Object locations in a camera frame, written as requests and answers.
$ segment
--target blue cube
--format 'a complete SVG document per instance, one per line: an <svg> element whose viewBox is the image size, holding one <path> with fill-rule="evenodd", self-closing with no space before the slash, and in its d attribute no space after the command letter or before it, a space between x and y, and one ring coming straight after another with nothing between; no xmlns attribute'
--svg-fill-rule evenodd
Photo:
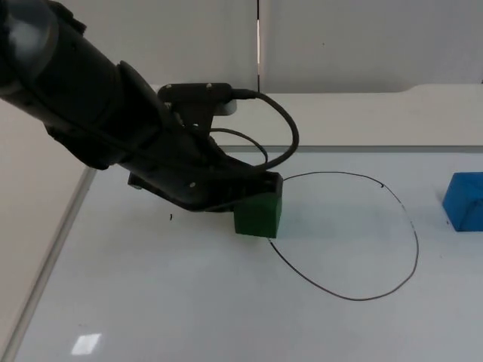
<svg viewBox="0 0 483 362"><path fill-rule="evenodd" d="M455 173L443 207L457 232L483 232L483 172Z"/></svg>

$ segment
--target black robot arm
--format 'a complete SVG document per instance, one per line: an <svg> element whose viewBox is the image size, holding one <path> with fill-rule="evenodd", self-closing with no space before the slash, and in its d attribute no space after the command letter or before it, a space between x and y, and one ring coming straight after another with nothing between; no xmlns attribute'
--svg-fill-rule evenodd
<svg viewBox="0 0 483 362"><path fill-rule="evenodd" d="M299 136L268 96L217 83L169 84L156 94L127 63L115 66L89 43L84 24L64 6L0 4L0 97L42 121L87 166L120 164L132 186L191 211L231 211L258 195L281 197L282 178L268 169L296 151ZM258 166L229 157L210 137L220 109L255 98L276 108L293 134L286 153Z"/></svg>

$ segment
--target green block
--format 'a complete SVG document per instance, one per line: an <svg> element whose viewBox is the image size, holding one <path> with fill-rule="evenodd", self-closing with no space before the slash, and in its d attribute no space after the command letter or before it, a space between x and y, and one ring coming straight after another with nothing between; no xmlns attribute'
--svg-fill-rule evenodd
<svg viewBox="0 0 483 362"><path fill-rule="evenodd" d="M237 234L276 238L281 216L281 192L268 192L235 205Z"/></svg>

